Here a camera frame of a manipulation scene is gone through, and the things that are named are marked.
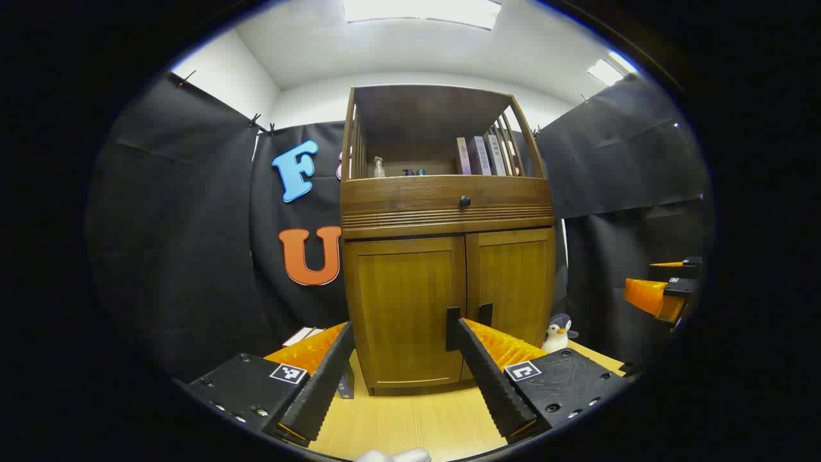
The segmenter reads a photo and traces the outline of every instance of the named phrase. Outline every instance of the orange letter u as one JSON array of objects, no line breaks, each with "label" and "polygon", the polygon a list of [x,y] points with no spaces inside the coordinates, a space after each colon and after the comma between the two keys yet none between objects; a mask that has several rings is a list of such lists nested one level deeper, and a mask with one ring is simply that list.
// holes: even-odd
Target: orange letter u
[{"label": "orange letter u", "polygon": [[322,239],[325,267],[314,271],[305,264],[305,240],[310,233],[305,229],[286,229],[279,234],[282,253],[285,255],[285,272],[294,282],[302,285],[325,285],[339,275],[339,237],[342,228],[324,226],[316,230]]}]

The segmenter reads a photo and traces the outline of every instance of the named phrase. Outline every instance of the cabinet door handle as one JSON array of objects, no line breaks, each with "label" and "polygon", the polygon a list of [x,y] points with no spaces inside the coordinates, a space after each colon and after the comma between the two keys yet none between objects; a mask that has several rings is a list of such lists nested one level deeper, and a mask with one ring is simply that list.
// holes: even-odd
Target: cabinet door handle
[{"label": "cabinet door handle", "polygon": [[493,322],[493,304],[492,303],[482,303],[479,305],[479,323],[484,324],[487,327],[491,327],[491,323]]},{"label": "cabinet door handle", "polygon": [[453,351],[456,346],[456,330],[459,329],[459,307],[449,307],[445,312],[445,351]]}]

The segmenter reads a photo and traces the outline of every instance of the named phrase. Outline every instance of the drawer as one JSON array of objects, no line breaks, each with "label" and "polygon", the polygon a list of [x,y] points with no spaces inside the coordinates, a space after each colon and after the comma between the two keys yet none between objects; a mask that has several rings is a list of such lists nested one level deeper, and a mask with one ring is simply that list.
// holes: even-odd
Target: drawer
[{"label": "drawer", "polygon": [[[388,238],[553,225],[543,178],[424,175],[341,184],[342,237]],[[462,196],[469,206],[460,206]]]}]

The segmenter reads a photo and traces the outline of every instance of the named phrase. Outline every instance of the cabinet door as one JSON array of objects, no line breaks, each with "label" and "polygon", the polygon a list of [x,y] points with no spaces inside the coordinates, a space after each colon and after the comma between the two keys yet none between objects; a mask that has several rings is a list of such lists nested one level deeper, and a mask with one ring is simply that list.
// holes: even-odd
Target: cabinet door
[{"label": "cabinet door", "polygon": [[445,351],[449,307],[465,315],[465,239],[345,242],[348,311],[370,388],[459,381],[461,354]]},{"label": "cabinet door", "polygon": [[[541,347],[550,319],[556,243],[552,228],[466,235],[467,317],[493,304],[491,327]],[[472,374],[465,365],[463,379]]]}]

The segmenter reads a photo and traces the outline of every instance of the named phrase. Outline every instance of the white wall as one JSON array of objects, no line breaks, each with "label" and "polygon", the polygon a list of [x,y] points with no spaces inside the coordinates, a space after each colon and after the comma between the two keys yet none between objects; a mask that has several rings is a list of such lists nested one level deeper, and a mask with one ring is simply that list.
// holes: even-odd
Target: white wall
[{"label": "white wall", "polygon": [[247,118],[261,113],[259,125],[270,119],[279,88],[259,64],[236,30],[230,29],[172,68],[200,89],[236,109]]},{"label": "white wall", "polygon": [[[275,123],[276,128],[345,120],[348,94],[352,86],[409,83],[458,85],[513,94],[531,129],[537,125],[544,127],[574,107],[551,95],[499,81],[431,72],[384,72],[336,77],[284,90],[277,97],[270,117],[266,118],[268,114],[264,114],[261,118]],[[519,124],[512,115],[508,110],[507,118],[511,129],[520,131]]]}]

